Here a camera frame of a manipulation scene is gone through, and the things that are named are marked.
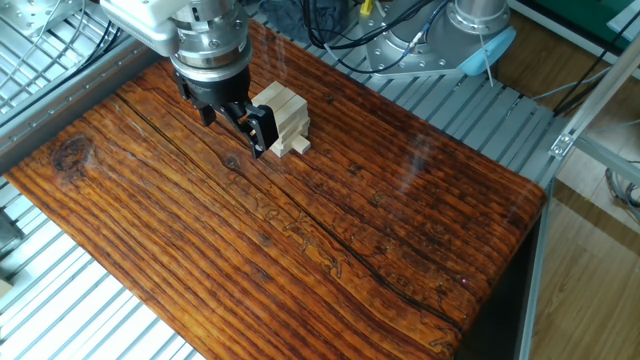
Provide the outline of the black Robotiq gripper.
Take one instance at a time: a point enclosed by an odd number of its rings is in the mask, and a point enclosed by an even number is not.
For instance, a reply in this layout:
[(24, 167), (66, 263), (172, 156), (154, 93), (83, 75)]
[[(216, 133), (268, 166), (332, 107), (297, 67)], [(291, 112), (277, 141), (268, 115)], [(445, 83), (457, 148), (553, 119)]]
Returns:
[(228, 66), (205, 69), (174, 63), (174, 69), (181, 96), (201, 103), (196, 108), (204, 127), (209, 127), (217, 119), (212, 106), (220, 106), (219, 112), (249, 142), (255, 159), (279, 139), (273, 110), (267, 105), (255, 106), (249, 101), (249, 66), (234, 75)]

